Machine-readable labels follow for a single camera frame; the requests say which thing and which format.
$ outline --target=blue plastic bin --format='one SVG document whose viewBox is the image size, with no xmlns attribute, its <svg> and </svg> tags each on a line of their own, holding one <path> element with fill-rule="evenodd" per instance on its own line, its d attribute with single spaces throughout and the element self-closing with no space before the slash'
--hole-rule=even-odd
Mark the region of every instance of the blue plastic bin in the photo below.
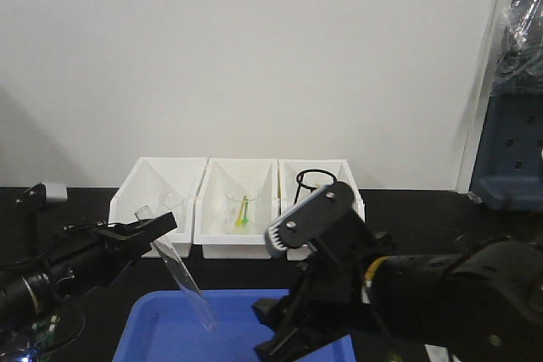
<svg viewBox="0 0 543 362">
<path fill-rule="evenodd" d="M 280 298 L 285 290 L 204 292 L 217 317 L 209 334 L 178 291 L 151 292 L 132 307 L 114 362 L 258 362 L 253 347 L 272 338 L 251 305 Z M 349 337 L 305 356 L 304 362 L 356 362 Z"/>
</svg>

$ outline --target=clear tube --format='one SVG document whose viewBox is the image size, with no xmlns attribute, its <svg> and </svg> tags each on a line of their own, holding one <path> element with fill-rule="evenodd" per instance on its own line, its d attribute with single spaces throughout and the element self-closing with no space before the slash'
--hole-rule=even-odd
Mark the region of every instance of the clear tube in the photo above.
<svg viewBox="0 0 543 362">
<path fill-rule="evenodd" d="M 136 211 L 135 216 L 138 220 L 153 219 L 153 211 L 148 205 L 141 207 Z M 179 253 L 170 242 L 166 235 L 159 237 L 151 242 L 151 246 L 157 251 L 164 261 L 171 276 L 176 281 L 181 291 L 185 294 L 188 302 L 193 306 L 196 315 L 202 326 L 207 332 L 213 332 L 216 328 L 216 318 L 210 304 L 196 285 L 193 277 L 189 273 L 187 266 L 181 260 Z"/>
</svg>

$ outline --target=black cable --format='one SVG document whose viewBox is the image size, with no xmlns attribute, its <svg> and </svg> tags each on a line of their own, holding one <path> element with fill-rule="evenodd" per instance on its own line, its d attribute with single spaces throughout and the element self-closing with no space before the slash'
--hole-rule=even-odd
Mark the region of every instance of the black cable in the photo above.
<svg viewBox="0 0 543 362">
<path fill-rule="evenodd" d="M 47 274 L 49 276 L 52 276 L 53 273 L 51 271 L 51 265 L 49 264 L 49 259 L 47 258 L 47 256 L 42 256 L 41 261 L 43 264 L 43 268 L 45 269 Z M 49 289 L 51 290 L 53 298 L 56 300 L 56 303 L 58 306 L 60 307 L 65 306 L 66 308 L 71 309 L 79 317 L 79 326 L 77 327 L 76 330 L 74 330 L 69 336 L 64 338 L 62 341 L 58 341 L 54 343 L 53 345 L 49 345 L 45 348 L 38 348 L 37 351 L 41 355 L 51 354 L 53 352 L 56 352 L 70 345 L 81 335 L 81 333 L 85 329 L 85 315 L 83 314 L 83 312 L 80 309 L 78 309 L 74 304 L 68 303 L 66 300 L 60 297 L 60 295 L 57 293 L 56 287 L 61 280 L 63 280 L 63 278 L 60 278 L 57 281 L 51 281 Z"/>
</svg>

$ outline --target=black table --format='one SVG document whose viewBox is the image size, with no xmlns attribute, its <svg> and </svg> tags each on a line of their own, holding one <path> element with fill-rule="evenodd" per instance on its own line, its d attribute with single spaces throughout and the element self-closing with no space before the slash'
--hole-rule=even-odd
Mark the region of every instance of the black table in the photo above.
<svg viewBox="0 0 543 362">
<path fill-rule="evenodd" d="M 0 216 L 20 188 L 0 188 Z M 68 223 L 106 220 L 112 188 L 71 188 L 69 202 L 48 211 L 40 222 L 42 232 Z M 454 192 L 361 190 L 368 227 L 388 231 L 399 253 L 457 253 L 457 238 L 508 234 L 530 239 L 543 233 L 540 214 L 496 213 L 471 203 Z M 0 223 L 0 264 L 16 259 L 23 247 L 20 231 Z M 273 260 L 203 259 L 201 247 L 193 246 L 186 260 L 202 289 L 285 288 L 299 271 L 295 262 Z M 176 289 L 160 259 L 142 259 L 114 285 L 99 288 L 74 303 L 85 313 L 85 331 L 69 347 L 59 350 L 53 362 L 100 362 L 112 359 L 132 305 L 144 294 Z M 389 338 L 353 336 L 358 360 L 384 362 L 390 349 L 405 362 L 427 361 L 423 347 Z"/>
</svg>

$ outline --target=white plastic bin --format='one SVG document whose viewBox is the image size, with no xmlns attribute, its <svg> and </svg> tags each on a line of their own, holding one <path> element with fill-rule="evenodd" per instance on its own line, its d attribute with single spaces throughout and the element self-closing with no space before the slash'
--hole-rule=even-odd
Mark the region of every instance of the white plastic bin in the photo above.
<svg viewBox="0 0 543 362">
<path fill-rule="evenodd" d="M 109 222 L 136 221 L 134 213 L 149 205 L 155 215 L 171 206 L 177 228 L 168 237 L 182 257 L 193 239 L 194 201 L 205 173 L 207 158 L 140 158 L 109 205 Z M 157 257 L 153 250 L 146 256 Z"/>
<path fill-rule="evenodd" d="M 206 259 L 269 259 L 264 230 L 279 215 L 277 159 L 210 159 L 195 204 L 194 243 Z M 253 218 L 232 231 L 229 197 L 248 198 Z M 234 206 L 234 218 L 243 216 L 244 203 Z"/>
<path fill-rule="evenodd" d="M 355 193 L 355 203 L 353 208 L 358 215 L 364 219 L 364 202 L 358 192 L 355 178 L 350 172 L 349 163 L 345 159 L 327 159 L 327 160 L 303 160 L 303 159 L 279 159 L 279 190 L 281 196 L 281 213 L 294 205 L 294 198 L 298 183 L 296 176 L 303 170 L 319 169 L 334 174 L 338 181 L 346 182 L 351 186 Z M 329 175 L 312 173 L 304 178 L 304 184 L 318 187 L 319 185 L 329 184 L 331 177 Z M 307 197 L 310 191 L 300 188 L 298 202 Z M 290 249 L 287 252 L 288 260 L 302 260 L 309 254 L 308 248 Z"/>
</svg>

